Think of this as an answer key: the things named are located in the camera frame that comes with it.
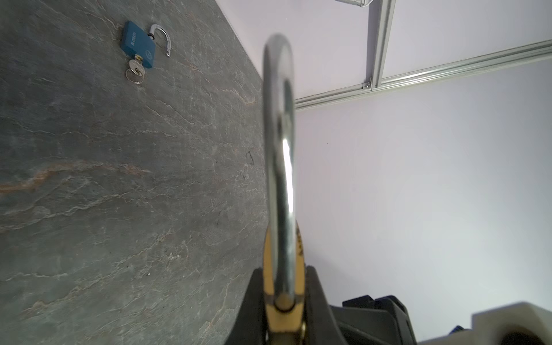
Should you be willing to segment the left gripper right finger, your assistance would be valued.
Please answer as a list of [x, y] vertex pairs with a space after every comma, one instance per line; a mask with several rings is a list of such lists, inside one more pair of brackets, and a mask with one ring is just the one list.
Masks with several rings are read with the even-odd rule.
[[306, 267], [306, 344], [347, 344], [313, 266]]

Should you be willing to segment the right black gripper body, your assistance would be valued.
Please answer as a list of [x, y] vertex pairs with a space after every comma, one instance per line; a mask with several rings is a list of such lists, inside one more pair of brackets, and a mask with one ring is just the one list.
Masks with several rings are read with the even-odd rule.
[[361, 296], [331, 310], [348, 344], [417, 344], [408, 309], [395, 296]]

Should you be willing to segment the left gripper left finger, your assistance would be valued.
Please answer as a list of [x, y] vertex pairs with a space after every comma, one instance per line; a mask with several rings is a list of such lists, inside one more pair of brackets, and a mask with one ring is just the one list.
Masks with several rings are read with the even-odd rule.
[[225, 345], [262, 345], [266, 339], [266, 317], [262, 269], [253, 270], [234, 326]]

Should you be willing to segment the brass padlock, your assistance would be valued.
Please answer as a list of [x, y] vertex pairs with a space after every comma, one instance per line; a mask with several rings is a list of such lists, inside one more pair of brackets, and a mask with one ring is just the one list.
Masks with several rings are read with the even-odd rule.
[[263, 299], [268, 344], [303, 344], [306, 269], [296, 221], [293, 53], [283, 34], [263, 54], [264, 161], [268, 226], [263, 252]]

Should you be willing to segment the long silver key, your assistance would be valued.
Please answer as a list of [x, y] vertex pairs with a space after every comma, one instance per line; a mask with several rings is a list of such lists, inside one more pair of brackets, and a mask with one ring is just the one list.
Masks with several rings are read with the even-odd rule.
[[125, 71], [125, 77], [133, 84], [142, 84], [145, 80], [145, 68], [142, 62], [137, 59], [130, 60], [129, 67]]

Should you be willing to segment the blue padlock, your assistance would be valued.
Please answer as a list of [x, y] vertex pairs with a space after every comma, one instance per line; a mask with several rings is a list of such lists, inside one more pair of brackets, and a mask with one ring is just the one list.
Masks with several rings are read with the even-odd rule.
[[132, 21], [127, 21], [122, 30], [122, 41], [120, 48], [130, 58], [140, 57], [142, 65], [146, 69], [151, 69], [155, 62], [155, 33], [161, 32], [166, 39], [165, 55], [169, 58], [172, 50], [172, 41], [167, 31], [159, 24], [153, 24], [149, 32]]

